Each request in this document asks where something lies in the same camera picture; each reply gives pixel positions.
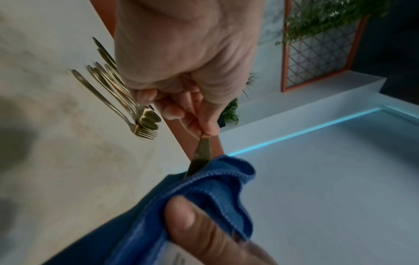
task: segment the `hand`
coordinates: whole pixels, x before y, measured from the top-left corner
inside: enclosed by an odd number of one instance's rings
[[[140,105],[154,103],[194,136],[245,87],[263,0],[119,0],[118,71]]]
[[[205,265],[275,265],[257,245],[237,243],[196,205],[178,196],[165,209],[166,228],[172,241]]]

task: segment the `blue microfiber cloth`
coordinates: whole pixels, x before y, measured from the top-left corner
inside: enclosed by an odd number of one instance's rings
[[[193,176],[168,175],[135,207],[79,239],[46,265],[154,264],[170,241],[164,210],[170,198],[182,195],[204,210],[229,235],[250,239],[253,224],[240,203],[243,185],[255,177],[244,160],[220,156]]]

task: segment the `blue light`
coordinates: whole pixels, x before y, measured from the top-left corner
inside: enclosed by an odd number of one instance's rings
[[[280,137],[280,138],[277,138],[277,139],[274,139],[274,140],[271,140],[271,141],[267,141],[267,142],[264,142],[264,143],[261,143],[261,144],[258,144],[258,145],[254,145],[254,146],[242,149],[240,151],[233,152],[229,155],[230,156],[235,156],[235,155],[243,154],[247,151],[255,150],[255,149],[258,149],[258,148],[261,148],[261,147],[264,147],[264,146],[267,146],[267,145],[271,145],[273,143],[280,142],[280,141],[283,141],[283,140],[286,140],[286,139],[289,139],[289,138],[292,138],[292,137],[295,137],[295,136],[299,136],[299,135],[302,135],[302,134],[305,134],[305,133],[308,133],[308,132],[311,132],[311,131],[315,131],[315,130],[318,130],[318,129],[321,129],[321,128],[324,128],[324,127],[327,127],[327,126],[330,126],[330,125],[333,125],[333,124],[337,124],[337,123],[340,123],[340,122],[343,122],[343,121],[347,121],[347,120],[351,120],[351,119],[354,119],[354,118],[357,118],[357,117],[360,117],[360,116],[364,116],[366,114],[370,114],[370,113],[373,113],[373,112],[378,111],[378,110],[380,110],[380,108],[374,108],[372,110],[367,110],[367,111],[359,112],[359,113],[356,113],[356,114],[353,114],[353,115],[349,115],[349,116],[346,116],[346,117],[343,117],[343,118],[340,118],[340,119],[337,119],[337,120],[333,120],[333,121],[330,121],[330,122],[323,123],[321,125],[317,125],[317,126],[314,126],[314,127],[302,130],[302,131],[295,132],[293,134],[288,134],[286,136],[283,136],[283,137]]]

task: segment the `lattice trellis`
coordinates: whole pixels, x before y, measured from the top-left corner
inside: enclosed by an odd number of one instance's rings
[[[285,0],[285,18],[306,2]],[[365,23],[362,19],[284,45],[282,92],[349,70]]]

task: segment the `marble countertop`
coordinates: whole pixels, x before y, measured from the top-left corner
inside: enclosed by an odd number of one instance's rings
[[[141,140],[73,77],[116,103],[92,36],[113,51],[87,0],[0,3],[0,264],[42,263],[189,165],[164,121]]]

